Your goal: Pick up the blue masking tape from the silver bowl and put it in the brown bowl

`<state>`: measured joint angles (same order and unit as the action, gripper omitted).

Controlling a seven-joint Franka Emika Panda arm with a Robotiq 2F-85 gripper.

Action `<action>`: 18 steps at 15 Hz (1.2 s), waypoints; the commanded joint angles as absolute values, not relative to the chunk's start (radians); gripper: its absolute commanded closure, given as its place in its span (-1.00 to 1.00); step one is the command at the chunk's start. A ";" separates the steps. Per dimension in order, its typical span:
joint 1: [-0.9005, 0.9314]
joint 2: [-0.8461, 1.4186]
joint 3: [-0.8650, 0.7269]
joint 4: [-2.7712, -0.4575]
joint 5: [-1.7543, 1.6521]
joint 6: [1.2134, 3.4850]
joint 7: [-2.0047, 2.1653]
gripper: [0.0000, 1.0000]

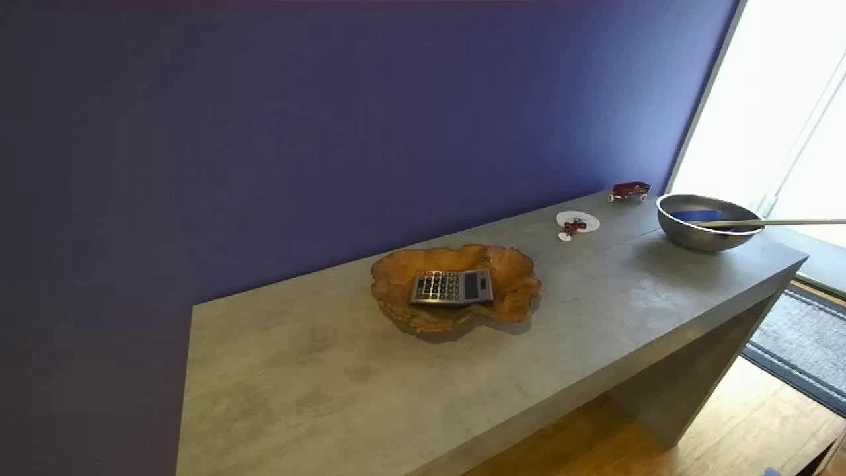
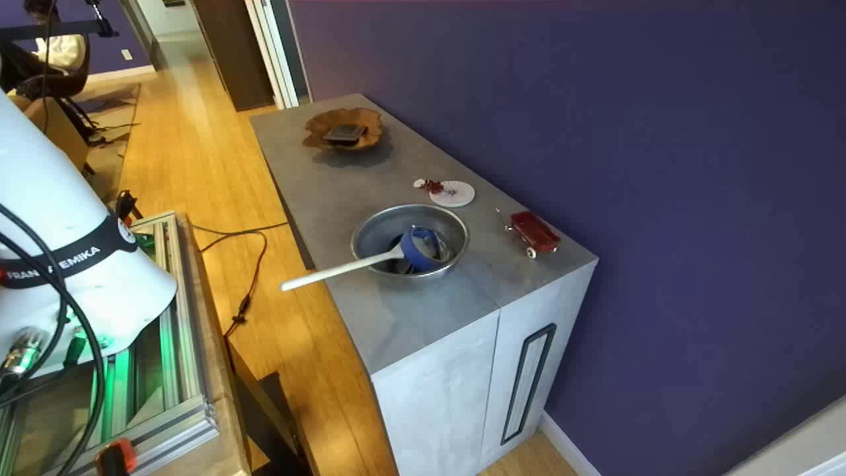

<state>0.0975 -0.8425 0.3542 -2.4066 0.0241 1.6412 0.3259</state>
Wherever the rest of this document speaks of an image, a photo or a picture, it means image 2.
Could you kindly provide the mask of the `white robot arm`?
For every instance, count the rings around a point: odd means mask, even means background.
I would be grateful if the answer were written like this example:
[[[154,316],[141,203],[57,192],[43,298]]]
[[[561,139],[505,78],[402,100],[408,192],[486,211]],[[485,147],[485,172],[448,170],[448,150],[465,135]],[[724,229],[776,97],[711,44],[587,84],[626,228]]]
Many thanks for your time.
[[[0,203],[30,224],[0,232],[49,266],[51,250],[70,293],[87,315],[107,355],[127,349],[174,298],[178,282],[107,208],[71,158],[0,92]]]

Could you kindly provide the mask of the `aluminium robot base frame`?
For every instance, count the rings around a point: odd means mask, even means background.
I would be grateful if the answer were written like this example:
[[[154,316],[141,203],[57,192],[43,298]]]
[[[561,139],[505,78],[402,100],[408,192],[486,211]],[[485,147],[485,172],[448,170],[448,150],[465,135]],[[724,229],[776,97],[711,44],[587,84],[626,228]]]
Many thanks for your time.
[[[178,281],[174,298],[138,338],[90,357],[76,322],[0,409],[0,476],[164,476],[178,460],[220,437],[211,408],[205,316],[194,303],[197,257],[174,213],[141,220],[141,246]]]

